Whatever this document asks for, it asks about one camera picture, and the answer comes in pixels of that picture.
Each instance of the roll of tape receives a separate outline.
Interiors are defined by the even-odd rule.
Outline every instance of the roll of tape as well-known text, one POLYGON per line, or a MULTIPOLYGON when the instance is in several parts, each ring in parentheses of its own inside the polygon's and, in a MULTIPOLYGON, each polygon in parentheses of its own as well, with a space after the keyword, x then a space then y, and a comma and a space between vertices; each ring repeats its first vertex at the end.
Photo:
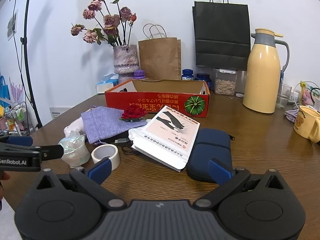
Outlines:
POLYGON ((105 157, 109 157, 112 164, 112 170, 116 169, 120 164, 118 148, 113 144, 103 144, 98 146, 92 151, 91 157, 94 164, 105 157))

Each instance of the brown tabletop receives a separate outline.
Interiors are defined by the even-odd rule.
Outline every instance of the brown tabletop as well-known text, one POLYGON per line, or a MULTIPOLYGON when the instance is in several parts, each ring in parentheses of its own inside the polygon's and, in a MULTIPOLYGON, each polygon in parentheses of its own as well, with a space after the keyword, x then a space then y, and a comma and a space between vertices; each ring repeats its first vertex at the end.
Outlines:
MULTIPOLYGON (((105 106, 104 95, 95 95, 60 115, 35 132, 34 145, 57 144, 64 137, 63 128, 77 119, 89 107, 105 106)), ((320 235, 320 147, 299 136, 293 125, 283 117, 284 111, 260 114, 242 105, 242 99, 212 94, 207 118, 196 118, 200 128, 224 130, 236 139, 231 141, 233 166, 242 166, 251 173, 264 173, 269 168, 280 171, 299 198, 307 221, 299 239, 318 239, 320 235)), ((94 146, 87 145, 91 152, 94 146)), ((123 198, 131 199, 189 199, 191 202, 216 187, 188 177, 186 170, 176 172, 144 155, 124 155, 120 166, 102 184, 123 198)), ((84 166, 92 164, 90 160, 84 166)), ((62 160, 44 162, 43 168, 56 173, 70 171, 62 160)), ((5 198, 16 209, 37 173, 10 172, 4 181, 5 198)))

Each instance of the red cardboard box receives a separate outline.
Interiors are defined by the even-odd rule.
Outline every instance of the red cardboard box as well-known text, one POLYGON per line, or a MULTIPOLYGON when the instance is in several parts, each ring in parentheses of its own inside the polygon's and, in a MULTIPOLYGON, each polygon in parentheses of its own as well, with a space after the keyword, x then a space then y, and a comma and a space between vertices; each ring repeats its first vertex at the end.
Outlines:
POLYGON ((138 105, 157 113, 169 106, 187 116, 207 117, 210 91, 205 81, 132 79, 107 90, 105 96, 111 108, 138 105))

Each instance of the purple fabric bag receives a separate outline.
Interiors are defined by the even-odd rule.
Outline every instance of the purple fabric bag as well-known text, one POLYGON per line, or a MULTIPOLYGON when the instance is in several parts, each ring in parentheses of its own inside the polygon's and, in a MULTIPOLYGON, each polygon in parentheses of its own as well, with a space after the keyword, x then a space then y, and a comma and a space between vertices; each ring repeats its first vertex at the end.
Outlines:
POLYGON ((120 120, 123 110, 98 106, 81 114, 84 130, 90 144, 107 139, 131 128, 146 125, 145 120, 126 122, 120 120))

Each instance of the thermos handle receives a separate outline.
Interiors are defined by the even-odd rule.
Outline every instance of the thermos handle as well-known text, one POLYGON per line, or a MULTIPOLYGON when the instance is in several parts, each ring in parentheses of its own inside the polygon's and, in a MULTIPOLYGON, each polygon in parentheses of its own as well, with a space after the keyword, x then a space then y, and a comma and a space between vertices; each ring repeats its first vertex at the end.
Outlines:
POLYGON ((282 70, 281 70, 281 73, 283 73, 285 71, 285 69, 287 68, 288 63, 289 63, 289 57, 290 57, 289 45, 285 41, 280 41, 280 40, 275 40, 275 43, 284 45, 287 48, 287 61, 285 62, 284 66, 282 67, 282 70))

